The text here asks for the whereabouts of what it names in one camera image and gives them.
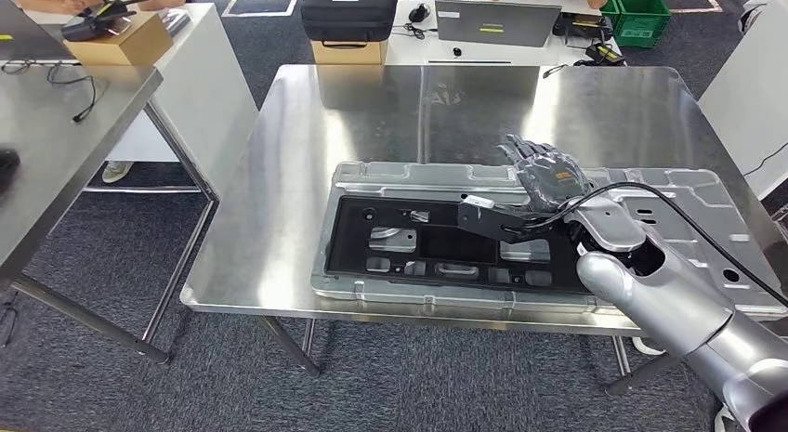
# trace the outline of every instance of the metal tray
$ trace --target metal tray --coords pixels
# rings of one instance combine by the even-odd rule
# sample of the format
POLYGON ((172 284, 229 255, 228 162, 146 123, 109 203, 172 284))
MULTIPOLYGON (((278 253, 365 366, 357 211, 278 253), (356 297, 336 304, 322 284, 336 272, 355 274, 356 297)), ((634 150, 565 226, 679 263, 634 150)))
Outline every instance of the metal tray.
MULTIPOLYGON (((618 181, 637 181, 654 186, 675 201, 720 244, 739 258, 752 272, 779 288, 779 281, 766 258, 750 237, 725 187, 716 174, 689 169, 585 169, 598 186, 618 181)), ((312 270, 316 294, 344 300, 364 300, 408 304, 452 305, 472 308, 574 311, 617 310, 592 295, 541 294, 539 292, 501 291, 448 284, 413 284, 398 281, 396 275, 378 277, 328 275, 326 252, 332 237, 339 198, 343 195, 376 196, 459 202, 461 195, 473 194, 497 203, 524 204, 528 195, 510 166, 466 164, 342 163, 334 173, 319 253, 312 270)), ((652 226, 691 263, 706 272, 737 307, 750 314, 780 314, 788 309, 779 305, 730 264, 711 245, 694 232, 680 217, 654 195, 637 189, 619 189, 611 197, 632 217, 652 226)), ((407 247, 407 232, 381 232, 373 239, 371 250, 407 247)), ((502 247, 502 254, 521 260, 544 259, 549 251, 541 243, 522 243, 502 247)))

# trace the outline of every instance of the white desk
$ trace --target white desk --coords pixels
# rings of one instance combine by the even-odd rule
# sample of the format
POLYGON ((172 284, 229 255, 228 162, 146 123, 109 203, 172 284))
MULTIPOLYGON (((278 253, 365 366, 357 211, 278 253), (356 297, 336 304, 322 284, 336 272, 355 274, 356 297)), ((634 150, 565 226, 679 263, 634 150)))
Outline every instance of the white desk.
POLYGON ((788 179, 788 0, 771 0, 698 101, 730 157, 763 200, 788 179))
MULTIPOLYGON (((598 9, 588 7, 585 0, 502 0, 502 2, 531 4, 531 5, 561 5, 564 12, 578 14, 599 15, 598 9)), ((572 65, 580 59, 588 59, 585 55, 585 47, 588 42, 577 39, 575 44, 582 48, 572 48, 564 44, 563 37, 550 34, 543 47, 530 46, 506 46, 493 44, 475 44, 469 42, 453 42, 440 40, 437 33, 425 33, 425 39, 419 40, 410 37, 402 29, 402 25, 408 23, 408 14, 420 3, 429 6, 431 12, 421 23, 414 26, 422 29, 437 28, 438 21, 435 13, 435 0, 400 0, 397 4, 397 15, 394 18, 394 30, 388 38, 388 53, 386 55, 387 65, 426 65, 433 61, 457 61, 464 60, 469 64, 474 61, 508 61, 508 64, 501 65, 523 65, 523 66, 552 66, 563 63, 572 65), (456 58, 453 49, 462 49, 463 55, 456 58)), ((610 40, 616 51, 618 45, 614 40, 610 40)))
MULTIPOLYGON (((151 105, 198 172, 221 197, 252 133, 257 107, 216 7, 187 4, 191 22, 155 63, 164 78, 151 105)), ((39 24, 68 16, 28 12, 39 24)), ((177 162, 146 113, 140 113, 107 157, 111 161, 177 162)))

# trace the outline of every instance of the stainless steel table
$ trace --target stainless steel table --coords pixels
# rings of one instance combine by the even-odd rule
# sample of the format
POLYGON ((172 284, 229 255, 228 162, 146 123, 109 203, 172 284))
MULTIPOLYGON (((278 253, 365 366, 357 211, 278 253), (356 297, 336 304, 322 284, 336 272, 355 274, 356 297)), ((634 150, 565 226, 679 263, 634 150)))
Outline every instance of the stainless steel table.
MULTIPOLYGON (((568 67, 543 79, 545 70, 282 66, 181 301, 199 311, 264 316, 308 366, 272 316, 640 335, 617 310, 499 311, 313 293, 312 261, 339 162, 503 164, 495 145, 506 133, 553 144, 583 167, 717 172, 781 282, 788 281, 781 263, 788 246, 676 71, 568 67)), ((620 337, 614 343, 623 350, 620 337)))
MULTIPOLYGON (((0 73, 0 147, 13 149, 20 156, 20 166, 10 187, 0 195, 0 290, 10 286, 153 360, 164 362, 167 353, 153 347, 151 340, 186 258, 181 257, 178 262, 142 339, 22 274, 46 235, 55 228, 141 111, 151 117, 174 151, 188 163, 166 124, 148 103, 162 76, 153 68, 89 68, 87 73, 94 77, 98 91, 97 103, 80 124, 73 124, 73 116, 91 101, 91 84, 84 81, 52 85, 46 79, 48 72, 49 67, 32 66, 18 74, 0 73)), ((57 71, 56 80, 66 82, 84 75, 81 67, 64 66, 57 71)), ((185 165, 188 171, 193 169, 190 163, 185 165)), ((193 233, 188 251, 195 240, 193 233)))

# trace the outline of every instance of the shoe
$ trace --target shoe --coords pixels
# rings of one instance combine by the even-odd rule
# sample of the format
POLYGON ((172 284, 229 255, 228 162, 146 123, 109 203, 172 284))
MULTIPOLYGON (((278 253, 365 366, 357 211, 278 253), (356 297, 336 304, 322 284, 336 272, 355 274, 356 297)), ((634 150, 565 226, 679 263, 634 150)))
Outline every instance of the shoe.
POLYGON ((104 167, 104 172, 101 173, 101 181, 107 184, 120 181, 128 175, 132 165, 134 163, 131 161, 108 161, 107 166, 104 167))
POLYGON ((715 432, 736 432, 738 429, 736 420, 730 414, 728 406, 722 405, 722 409, 716 413, 715 432))
POLYGON ((632 345, 634 345, 635 348, 637 348, 637 351, 643 353, 644 355, 660 356, 664 354, 664 350, 660 349, 659 346, 648 337, 646 338, 633 337, 632 345))

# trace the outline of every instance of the green plastic bin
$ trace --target green plastic bin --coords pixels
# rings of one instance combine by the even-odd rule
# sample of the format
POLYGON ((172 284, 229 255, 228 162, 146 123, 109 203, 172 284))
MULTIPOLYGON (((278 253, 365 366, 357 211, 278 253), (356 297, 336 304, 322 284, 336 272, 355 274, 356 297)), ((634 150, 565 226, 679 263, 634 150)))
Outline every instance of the green plastic bin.
POLYGON ((616 25, 618 24, 618 20, 621 17, 621 9, 618 8, 618 0, 608 0, 608 3, 606 3, 605 6, 599 10, 602 12, 603 16, 611 18, 613 29, 615 29, 616 25))
POLYGON ((613 35, 619 46, 657 45, 670 20, 664 0, 618 0, 618 8, 621 16, 613 35))

